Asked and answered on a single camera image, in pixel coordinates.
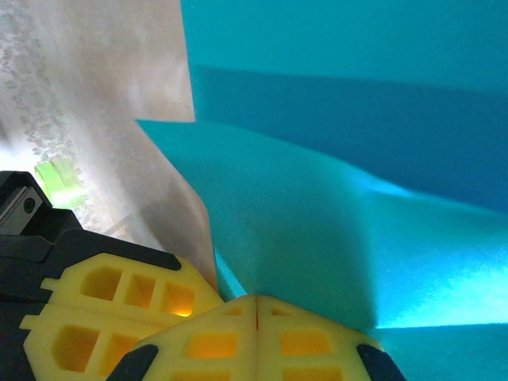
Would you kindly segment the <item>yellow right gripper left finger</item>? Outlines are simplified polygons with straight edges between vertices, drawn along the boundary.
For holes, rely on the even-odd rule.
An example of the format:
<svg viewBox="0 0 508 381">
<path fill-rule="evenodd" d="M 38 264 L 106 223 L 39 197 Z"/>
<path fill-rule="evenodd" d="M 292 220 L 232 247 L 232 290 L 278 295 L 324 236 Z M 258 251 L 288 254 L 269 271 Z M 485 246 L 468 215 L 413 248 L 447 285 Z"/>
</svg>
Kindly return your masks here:
<svg viewBox="0 0 508 381">
<path fill-rule="evenodd" d="M 135 344 L 115 380 L 255 380 L 256 297 L 235 298 Z"/>
</svg>

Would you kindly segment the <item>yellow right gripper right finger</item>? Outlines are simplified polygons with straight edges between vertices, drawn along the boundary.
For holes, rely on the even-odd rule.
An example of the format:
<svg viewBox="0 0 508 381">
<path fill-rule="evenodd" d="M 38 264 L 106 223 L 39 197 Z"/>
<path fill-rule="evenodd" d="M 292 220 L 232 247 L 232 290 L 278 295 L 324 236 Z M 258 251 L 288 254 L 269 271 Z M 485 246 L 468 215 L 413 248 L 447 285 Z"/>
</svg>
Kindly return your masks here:
<svg viewBox="0 0 508 381">
<path fill-rule="evenodd" d="M 258 296 L 258 380 L 404 380 L 366 334 L 277 298 Z"/>
</svg>

